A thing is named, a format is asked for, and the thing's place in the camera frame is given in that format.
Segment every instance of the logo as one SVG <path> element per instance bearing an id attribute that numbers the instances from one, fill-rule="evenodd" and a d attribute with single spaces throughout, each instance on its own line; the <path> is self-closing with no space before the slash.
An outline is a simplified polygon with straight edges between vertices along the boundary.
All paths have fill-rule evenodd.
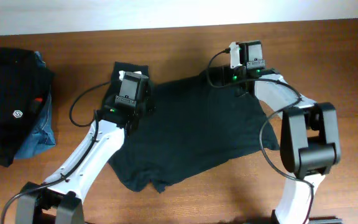
<path id="1" fill-rule="evenodd" d="M 23 116 L 23 112 L 19 111 L 19 110 L 15 110 L 13 111 L 13 117 L 15 118 L 21 118 Z"/>

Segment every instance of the folded black shirt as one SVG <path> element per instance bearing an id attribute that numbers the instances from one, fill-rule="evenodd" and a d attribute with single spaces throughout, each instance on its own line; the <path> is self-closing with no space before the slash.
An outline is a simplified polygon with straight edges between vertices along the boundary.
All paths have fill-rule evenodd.
<path id="1" fill-rule="evenodd" d="M 0 47 L 0 165 L 9 166 L 32 129 L 54 74 L 37 65 L 31 50 Z"/>
<path id="2" fill-rule="evenodd" d="M 147 67 L 123 68 L 119 63 L 113 80 L 118 70 L 148 75 Z M 109 160 L 128 189 L 138 192 L 151 182 L 163 192 L 166 186 L 259 150 L 259 129 L 266 115 L 251 95 L 235 97 L 233 88 L 211 88 L 202 73 L 157 85 L 154 100 L 155 113 L 140 120 L 139 129 Z M 263 144 L 279 148 L 270 124 Z"/>

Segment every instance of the dark t-shirt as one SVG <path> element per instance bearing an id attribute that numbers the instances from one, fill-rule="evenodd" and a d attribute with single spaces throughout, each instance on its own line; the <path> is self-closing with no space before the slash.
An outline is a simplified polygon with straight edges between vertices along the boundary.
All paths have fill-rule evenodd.
<path id="1" fill-rule="evenodd" d="M 109 160 L 128 189 L 141 191 L 151 182 L 163 192 L 166 186 L 259 150 L 266 115 L 251 95 L 235 97 L 233 88 L 211 88 L 201 74 L 156 86 L 154 100 L 155 113 L 140 120 L 139 129 Z M 278 149 L 270 124 L 263 143 Z"/>

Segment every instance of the denim fabric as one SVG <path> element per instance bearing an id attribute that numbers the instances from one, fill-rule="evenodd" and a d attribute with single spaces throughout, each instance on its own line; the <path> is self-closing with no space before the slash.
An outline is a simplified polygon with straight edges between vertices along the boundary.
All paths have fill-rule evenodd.
<path id="1" fill-rule="evenodd" d="M 42 61 L 42 56 L 39 52 L 35 52 L 37 58 L 37 65 L 46 67 L 45 62 Z M 56 145 L 55 137 L 52 131 L 52 97 L 50 91 L 48 98 L 41 109 L 29 136 L 24 140 L 21 148 L 15 155 L 15 159 L 28 159 L 37 154 L 45 152 L 46 150 Z"/>

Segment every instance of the wooden surface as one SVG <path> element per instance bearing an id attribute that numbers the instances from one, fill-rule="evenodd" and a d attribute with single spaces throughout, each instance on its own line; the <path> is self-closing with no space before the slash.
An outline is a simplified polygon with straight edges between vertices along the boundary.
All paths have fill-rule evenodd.
<path id="1" fill-rule="evenodd" d="M 40 183 L 71 154 L 87 128 L 68 119 L 83 90 L 108 80 L 115 61 L 150 66 L 156 83 L 197 75 L 230 42 L 260 39 L 268 67 L 305 96 L 337 108 L 342 161 L 317 191 L 312 217 L 337 215 L 358 223 L 358 19 L 285 22 L 177 29 L 121 30 L 0 37 L 0 46 L 39 50 L 56 73 L 53 130 L 57 146 L 35 158 L 0 167 L 0 212 L 28 181 Z M 227 55 L 216 64 L 228 63 Z M 91 119 L 105 88 L 78 103 L 78 122 Z M 273 121 L 279 137 L 280 122 Z M 280 168 L 278 152 L 270 152 Z M 168 187 L 158 194 L 148 185 L 126 189 L 106 165 L 84 203 L 93 223 L 217 223 L 269 217 L 282 195 L 284 179 L 261 153 L 231 160 Z M 7 214 L 13 223 L 16 204 Z"/>

